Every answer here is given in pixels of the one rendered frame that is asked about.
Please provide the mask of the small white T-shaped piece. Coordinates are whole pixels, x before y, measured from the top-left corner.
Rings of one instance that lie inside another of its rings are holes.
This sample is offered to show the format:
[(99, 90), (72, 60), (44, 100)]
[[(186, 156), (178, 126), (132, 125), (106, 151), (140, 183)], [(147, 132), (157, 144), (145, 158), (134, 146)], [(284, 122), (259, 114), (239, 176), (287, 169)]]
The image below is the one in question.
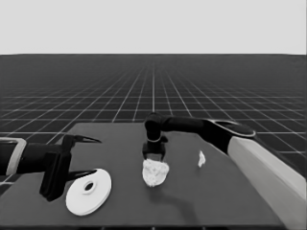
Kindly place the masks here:
[(205, 162), (206, 162), (205, 156), (204, 156), (203, 152), (200, 150), (199, 162), (198, 162), (199, 168), (201, 168), (205, 164)]

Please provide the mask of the white round carrier with pins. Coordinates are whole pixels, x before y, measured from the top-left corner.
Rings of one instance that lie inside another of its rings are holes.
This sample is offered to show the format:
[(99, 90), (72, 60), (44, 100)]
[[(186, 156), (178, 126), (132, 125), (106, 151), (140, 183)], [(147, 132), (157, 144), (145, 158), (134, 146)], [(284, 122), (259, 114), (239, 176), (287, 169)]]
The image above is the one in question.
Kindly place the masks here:
[[(161, 162), (161, 161), (155, 161), (155, 160), (153, 160), (153, 161), (154, 161), (154, 166), (159, 168), (159, 165), (160, 165), (162, 162)], [(150, 172), (144, 172), (144, 171), (142, 170), (142, 177), (143, 177), (143, 180), (144, 180), (145, 183), (146, 183), (146, 177), (147, 177), (148, 175), (151, 175), (151, 173), (150, 173)], [(161, 184), (165, 181), (166, 177), (161, 178), (161, 183), (160, 183), (159, 185), (161, 185)]]

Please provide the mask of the large thick white disc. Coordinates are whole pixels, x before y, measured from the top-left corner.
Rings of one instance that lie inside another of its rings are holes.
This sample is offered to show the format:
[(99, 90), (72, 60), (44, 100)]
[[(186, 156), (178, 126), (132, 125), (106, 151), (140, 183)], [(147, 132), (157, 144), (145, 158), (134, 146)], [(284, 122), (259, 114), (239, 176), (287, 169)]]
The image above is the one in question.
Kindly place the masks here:
[(76, 216), (87, 216), (97, 211), (108, 199), (112, 189), (110, 174), (103, 169), (76, 179), (69, 187), (65, 204)]

